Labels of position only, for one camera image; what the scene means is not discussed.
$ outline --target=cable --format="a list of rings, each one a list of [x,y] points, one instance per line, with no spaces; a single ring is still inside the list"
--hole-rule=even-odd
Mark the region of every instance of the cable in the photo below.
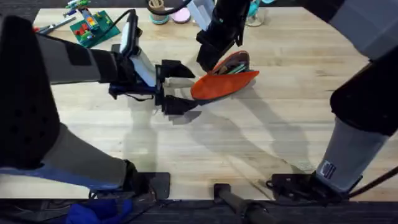
[[[354,192],[350,193],[348,195],[348,198],[353,198],[355,196],[358,196],[360,194],[363,194],[365,192],[367,192],[368,190],[374,188],[375,186],[383,183],[384,181],[390,179],[391,177],[395,176],[398,174],[398,166],[393,168],[392,170],[390,170],[389,172],[386,172],[385,174],[381,175],[380,177],[378,177],[376,180],[366,184],[365,186],[361,187],[358,190],[355,190]]]
[[[121,19],[123,19],[124,16],[126,16],[127,14],[129,14],[132,10],[133,10],[133,9],[129,9],[129,10],[127,10],[126,12],[124,12],[123,14],[121,14],[121,16],[119,16],[119,17],[113,22],[113,24],[112,24],[110,27],[108,27],[108,28],[106,29],[105,32],[103,32],[99,37],[97,37],[93,42],[91,42],[91,44],[89,44],[89,45],[87,46],[87,48],[92,48],[99,40],[101,40],[106,34],[108,34],[108,32],[110,32],[111,29],[112,29],[113,27],[115,27],[116,24],[117,24]]]
[[[168,16],[168,15],[171,15],[171,14],[173,14],[173,13],[176,13],[176,12],[178,12],[179,10],[181,10],[182,8],[186,7],[192,0],[183,1],[183,2],[181,3],[181,5],[179,5],[179,6],[175,7],[175,8],[173,8],[173,9],[164,10],[164,11],[156,11],[156,10],[154,10],[153,8],[151,8],[151,7],[149,6],[149,1],[150,1],[150,0],[144,0],[144,1],[145,1],[146,5],[147,5],[147,9],[148,9],[151,13],[153,13],[153,14],[155,14],[155,15],[158,15],[158,16]]]

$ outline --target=black mount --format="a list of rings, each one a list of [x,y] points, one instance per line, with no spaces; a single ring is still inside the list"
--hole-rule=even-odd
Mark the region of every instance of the black mount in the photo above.
[[[343,193],[336,192],[320,182],[315,173],[274,174],[271,180],[266,182],[266,187],[272,190],[274,198],[278,201],[310,201],[327,206],[329,203],[340,203],[348,200],[349,192],[361,179],[357,180],[349,191]]]

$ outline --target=wooden tabletop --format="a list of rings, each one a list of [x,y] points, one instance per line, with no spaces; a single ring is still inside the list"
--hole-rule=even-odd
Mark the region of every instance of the wooden tabletop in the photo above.
[[[106,9],[114,20],[126,9]],[[268,199],[258,184],[275,173],[312,172],[321,161],[334,127],[329,97],[367,64],[339,32],[306,10],[262,9],[267,22],[247,27],[244,45],[256,80],[233,96],[180,117],[154,110],[153,101],[113,100],[97,83],[53,86],[62,122],[79,137],[114,157],[129,159],[139,171],[170,172],[170,198],[208,199],[214,183],[226,182],[243,198]],[[35,26],[63,19],[64,9],[41,9]],[[140,46],[154,63],[181,60],[198,76],[195,62],[200,30],[194,23],[158,26],[138,9],[144,31]],[[51,34],[76,42],[69,26]],[[121,36],[97,48],[109,50]],[[229,53],[237,51],[233,47]],[[194,80],[170,81],[169,93],[190,97]],[[398,161],[392,138],[364,173],[364,185]],[[394,178],[356,200],[398,200]],[[0,197],[86,198],[84,187],[32,177],[0,175]]]

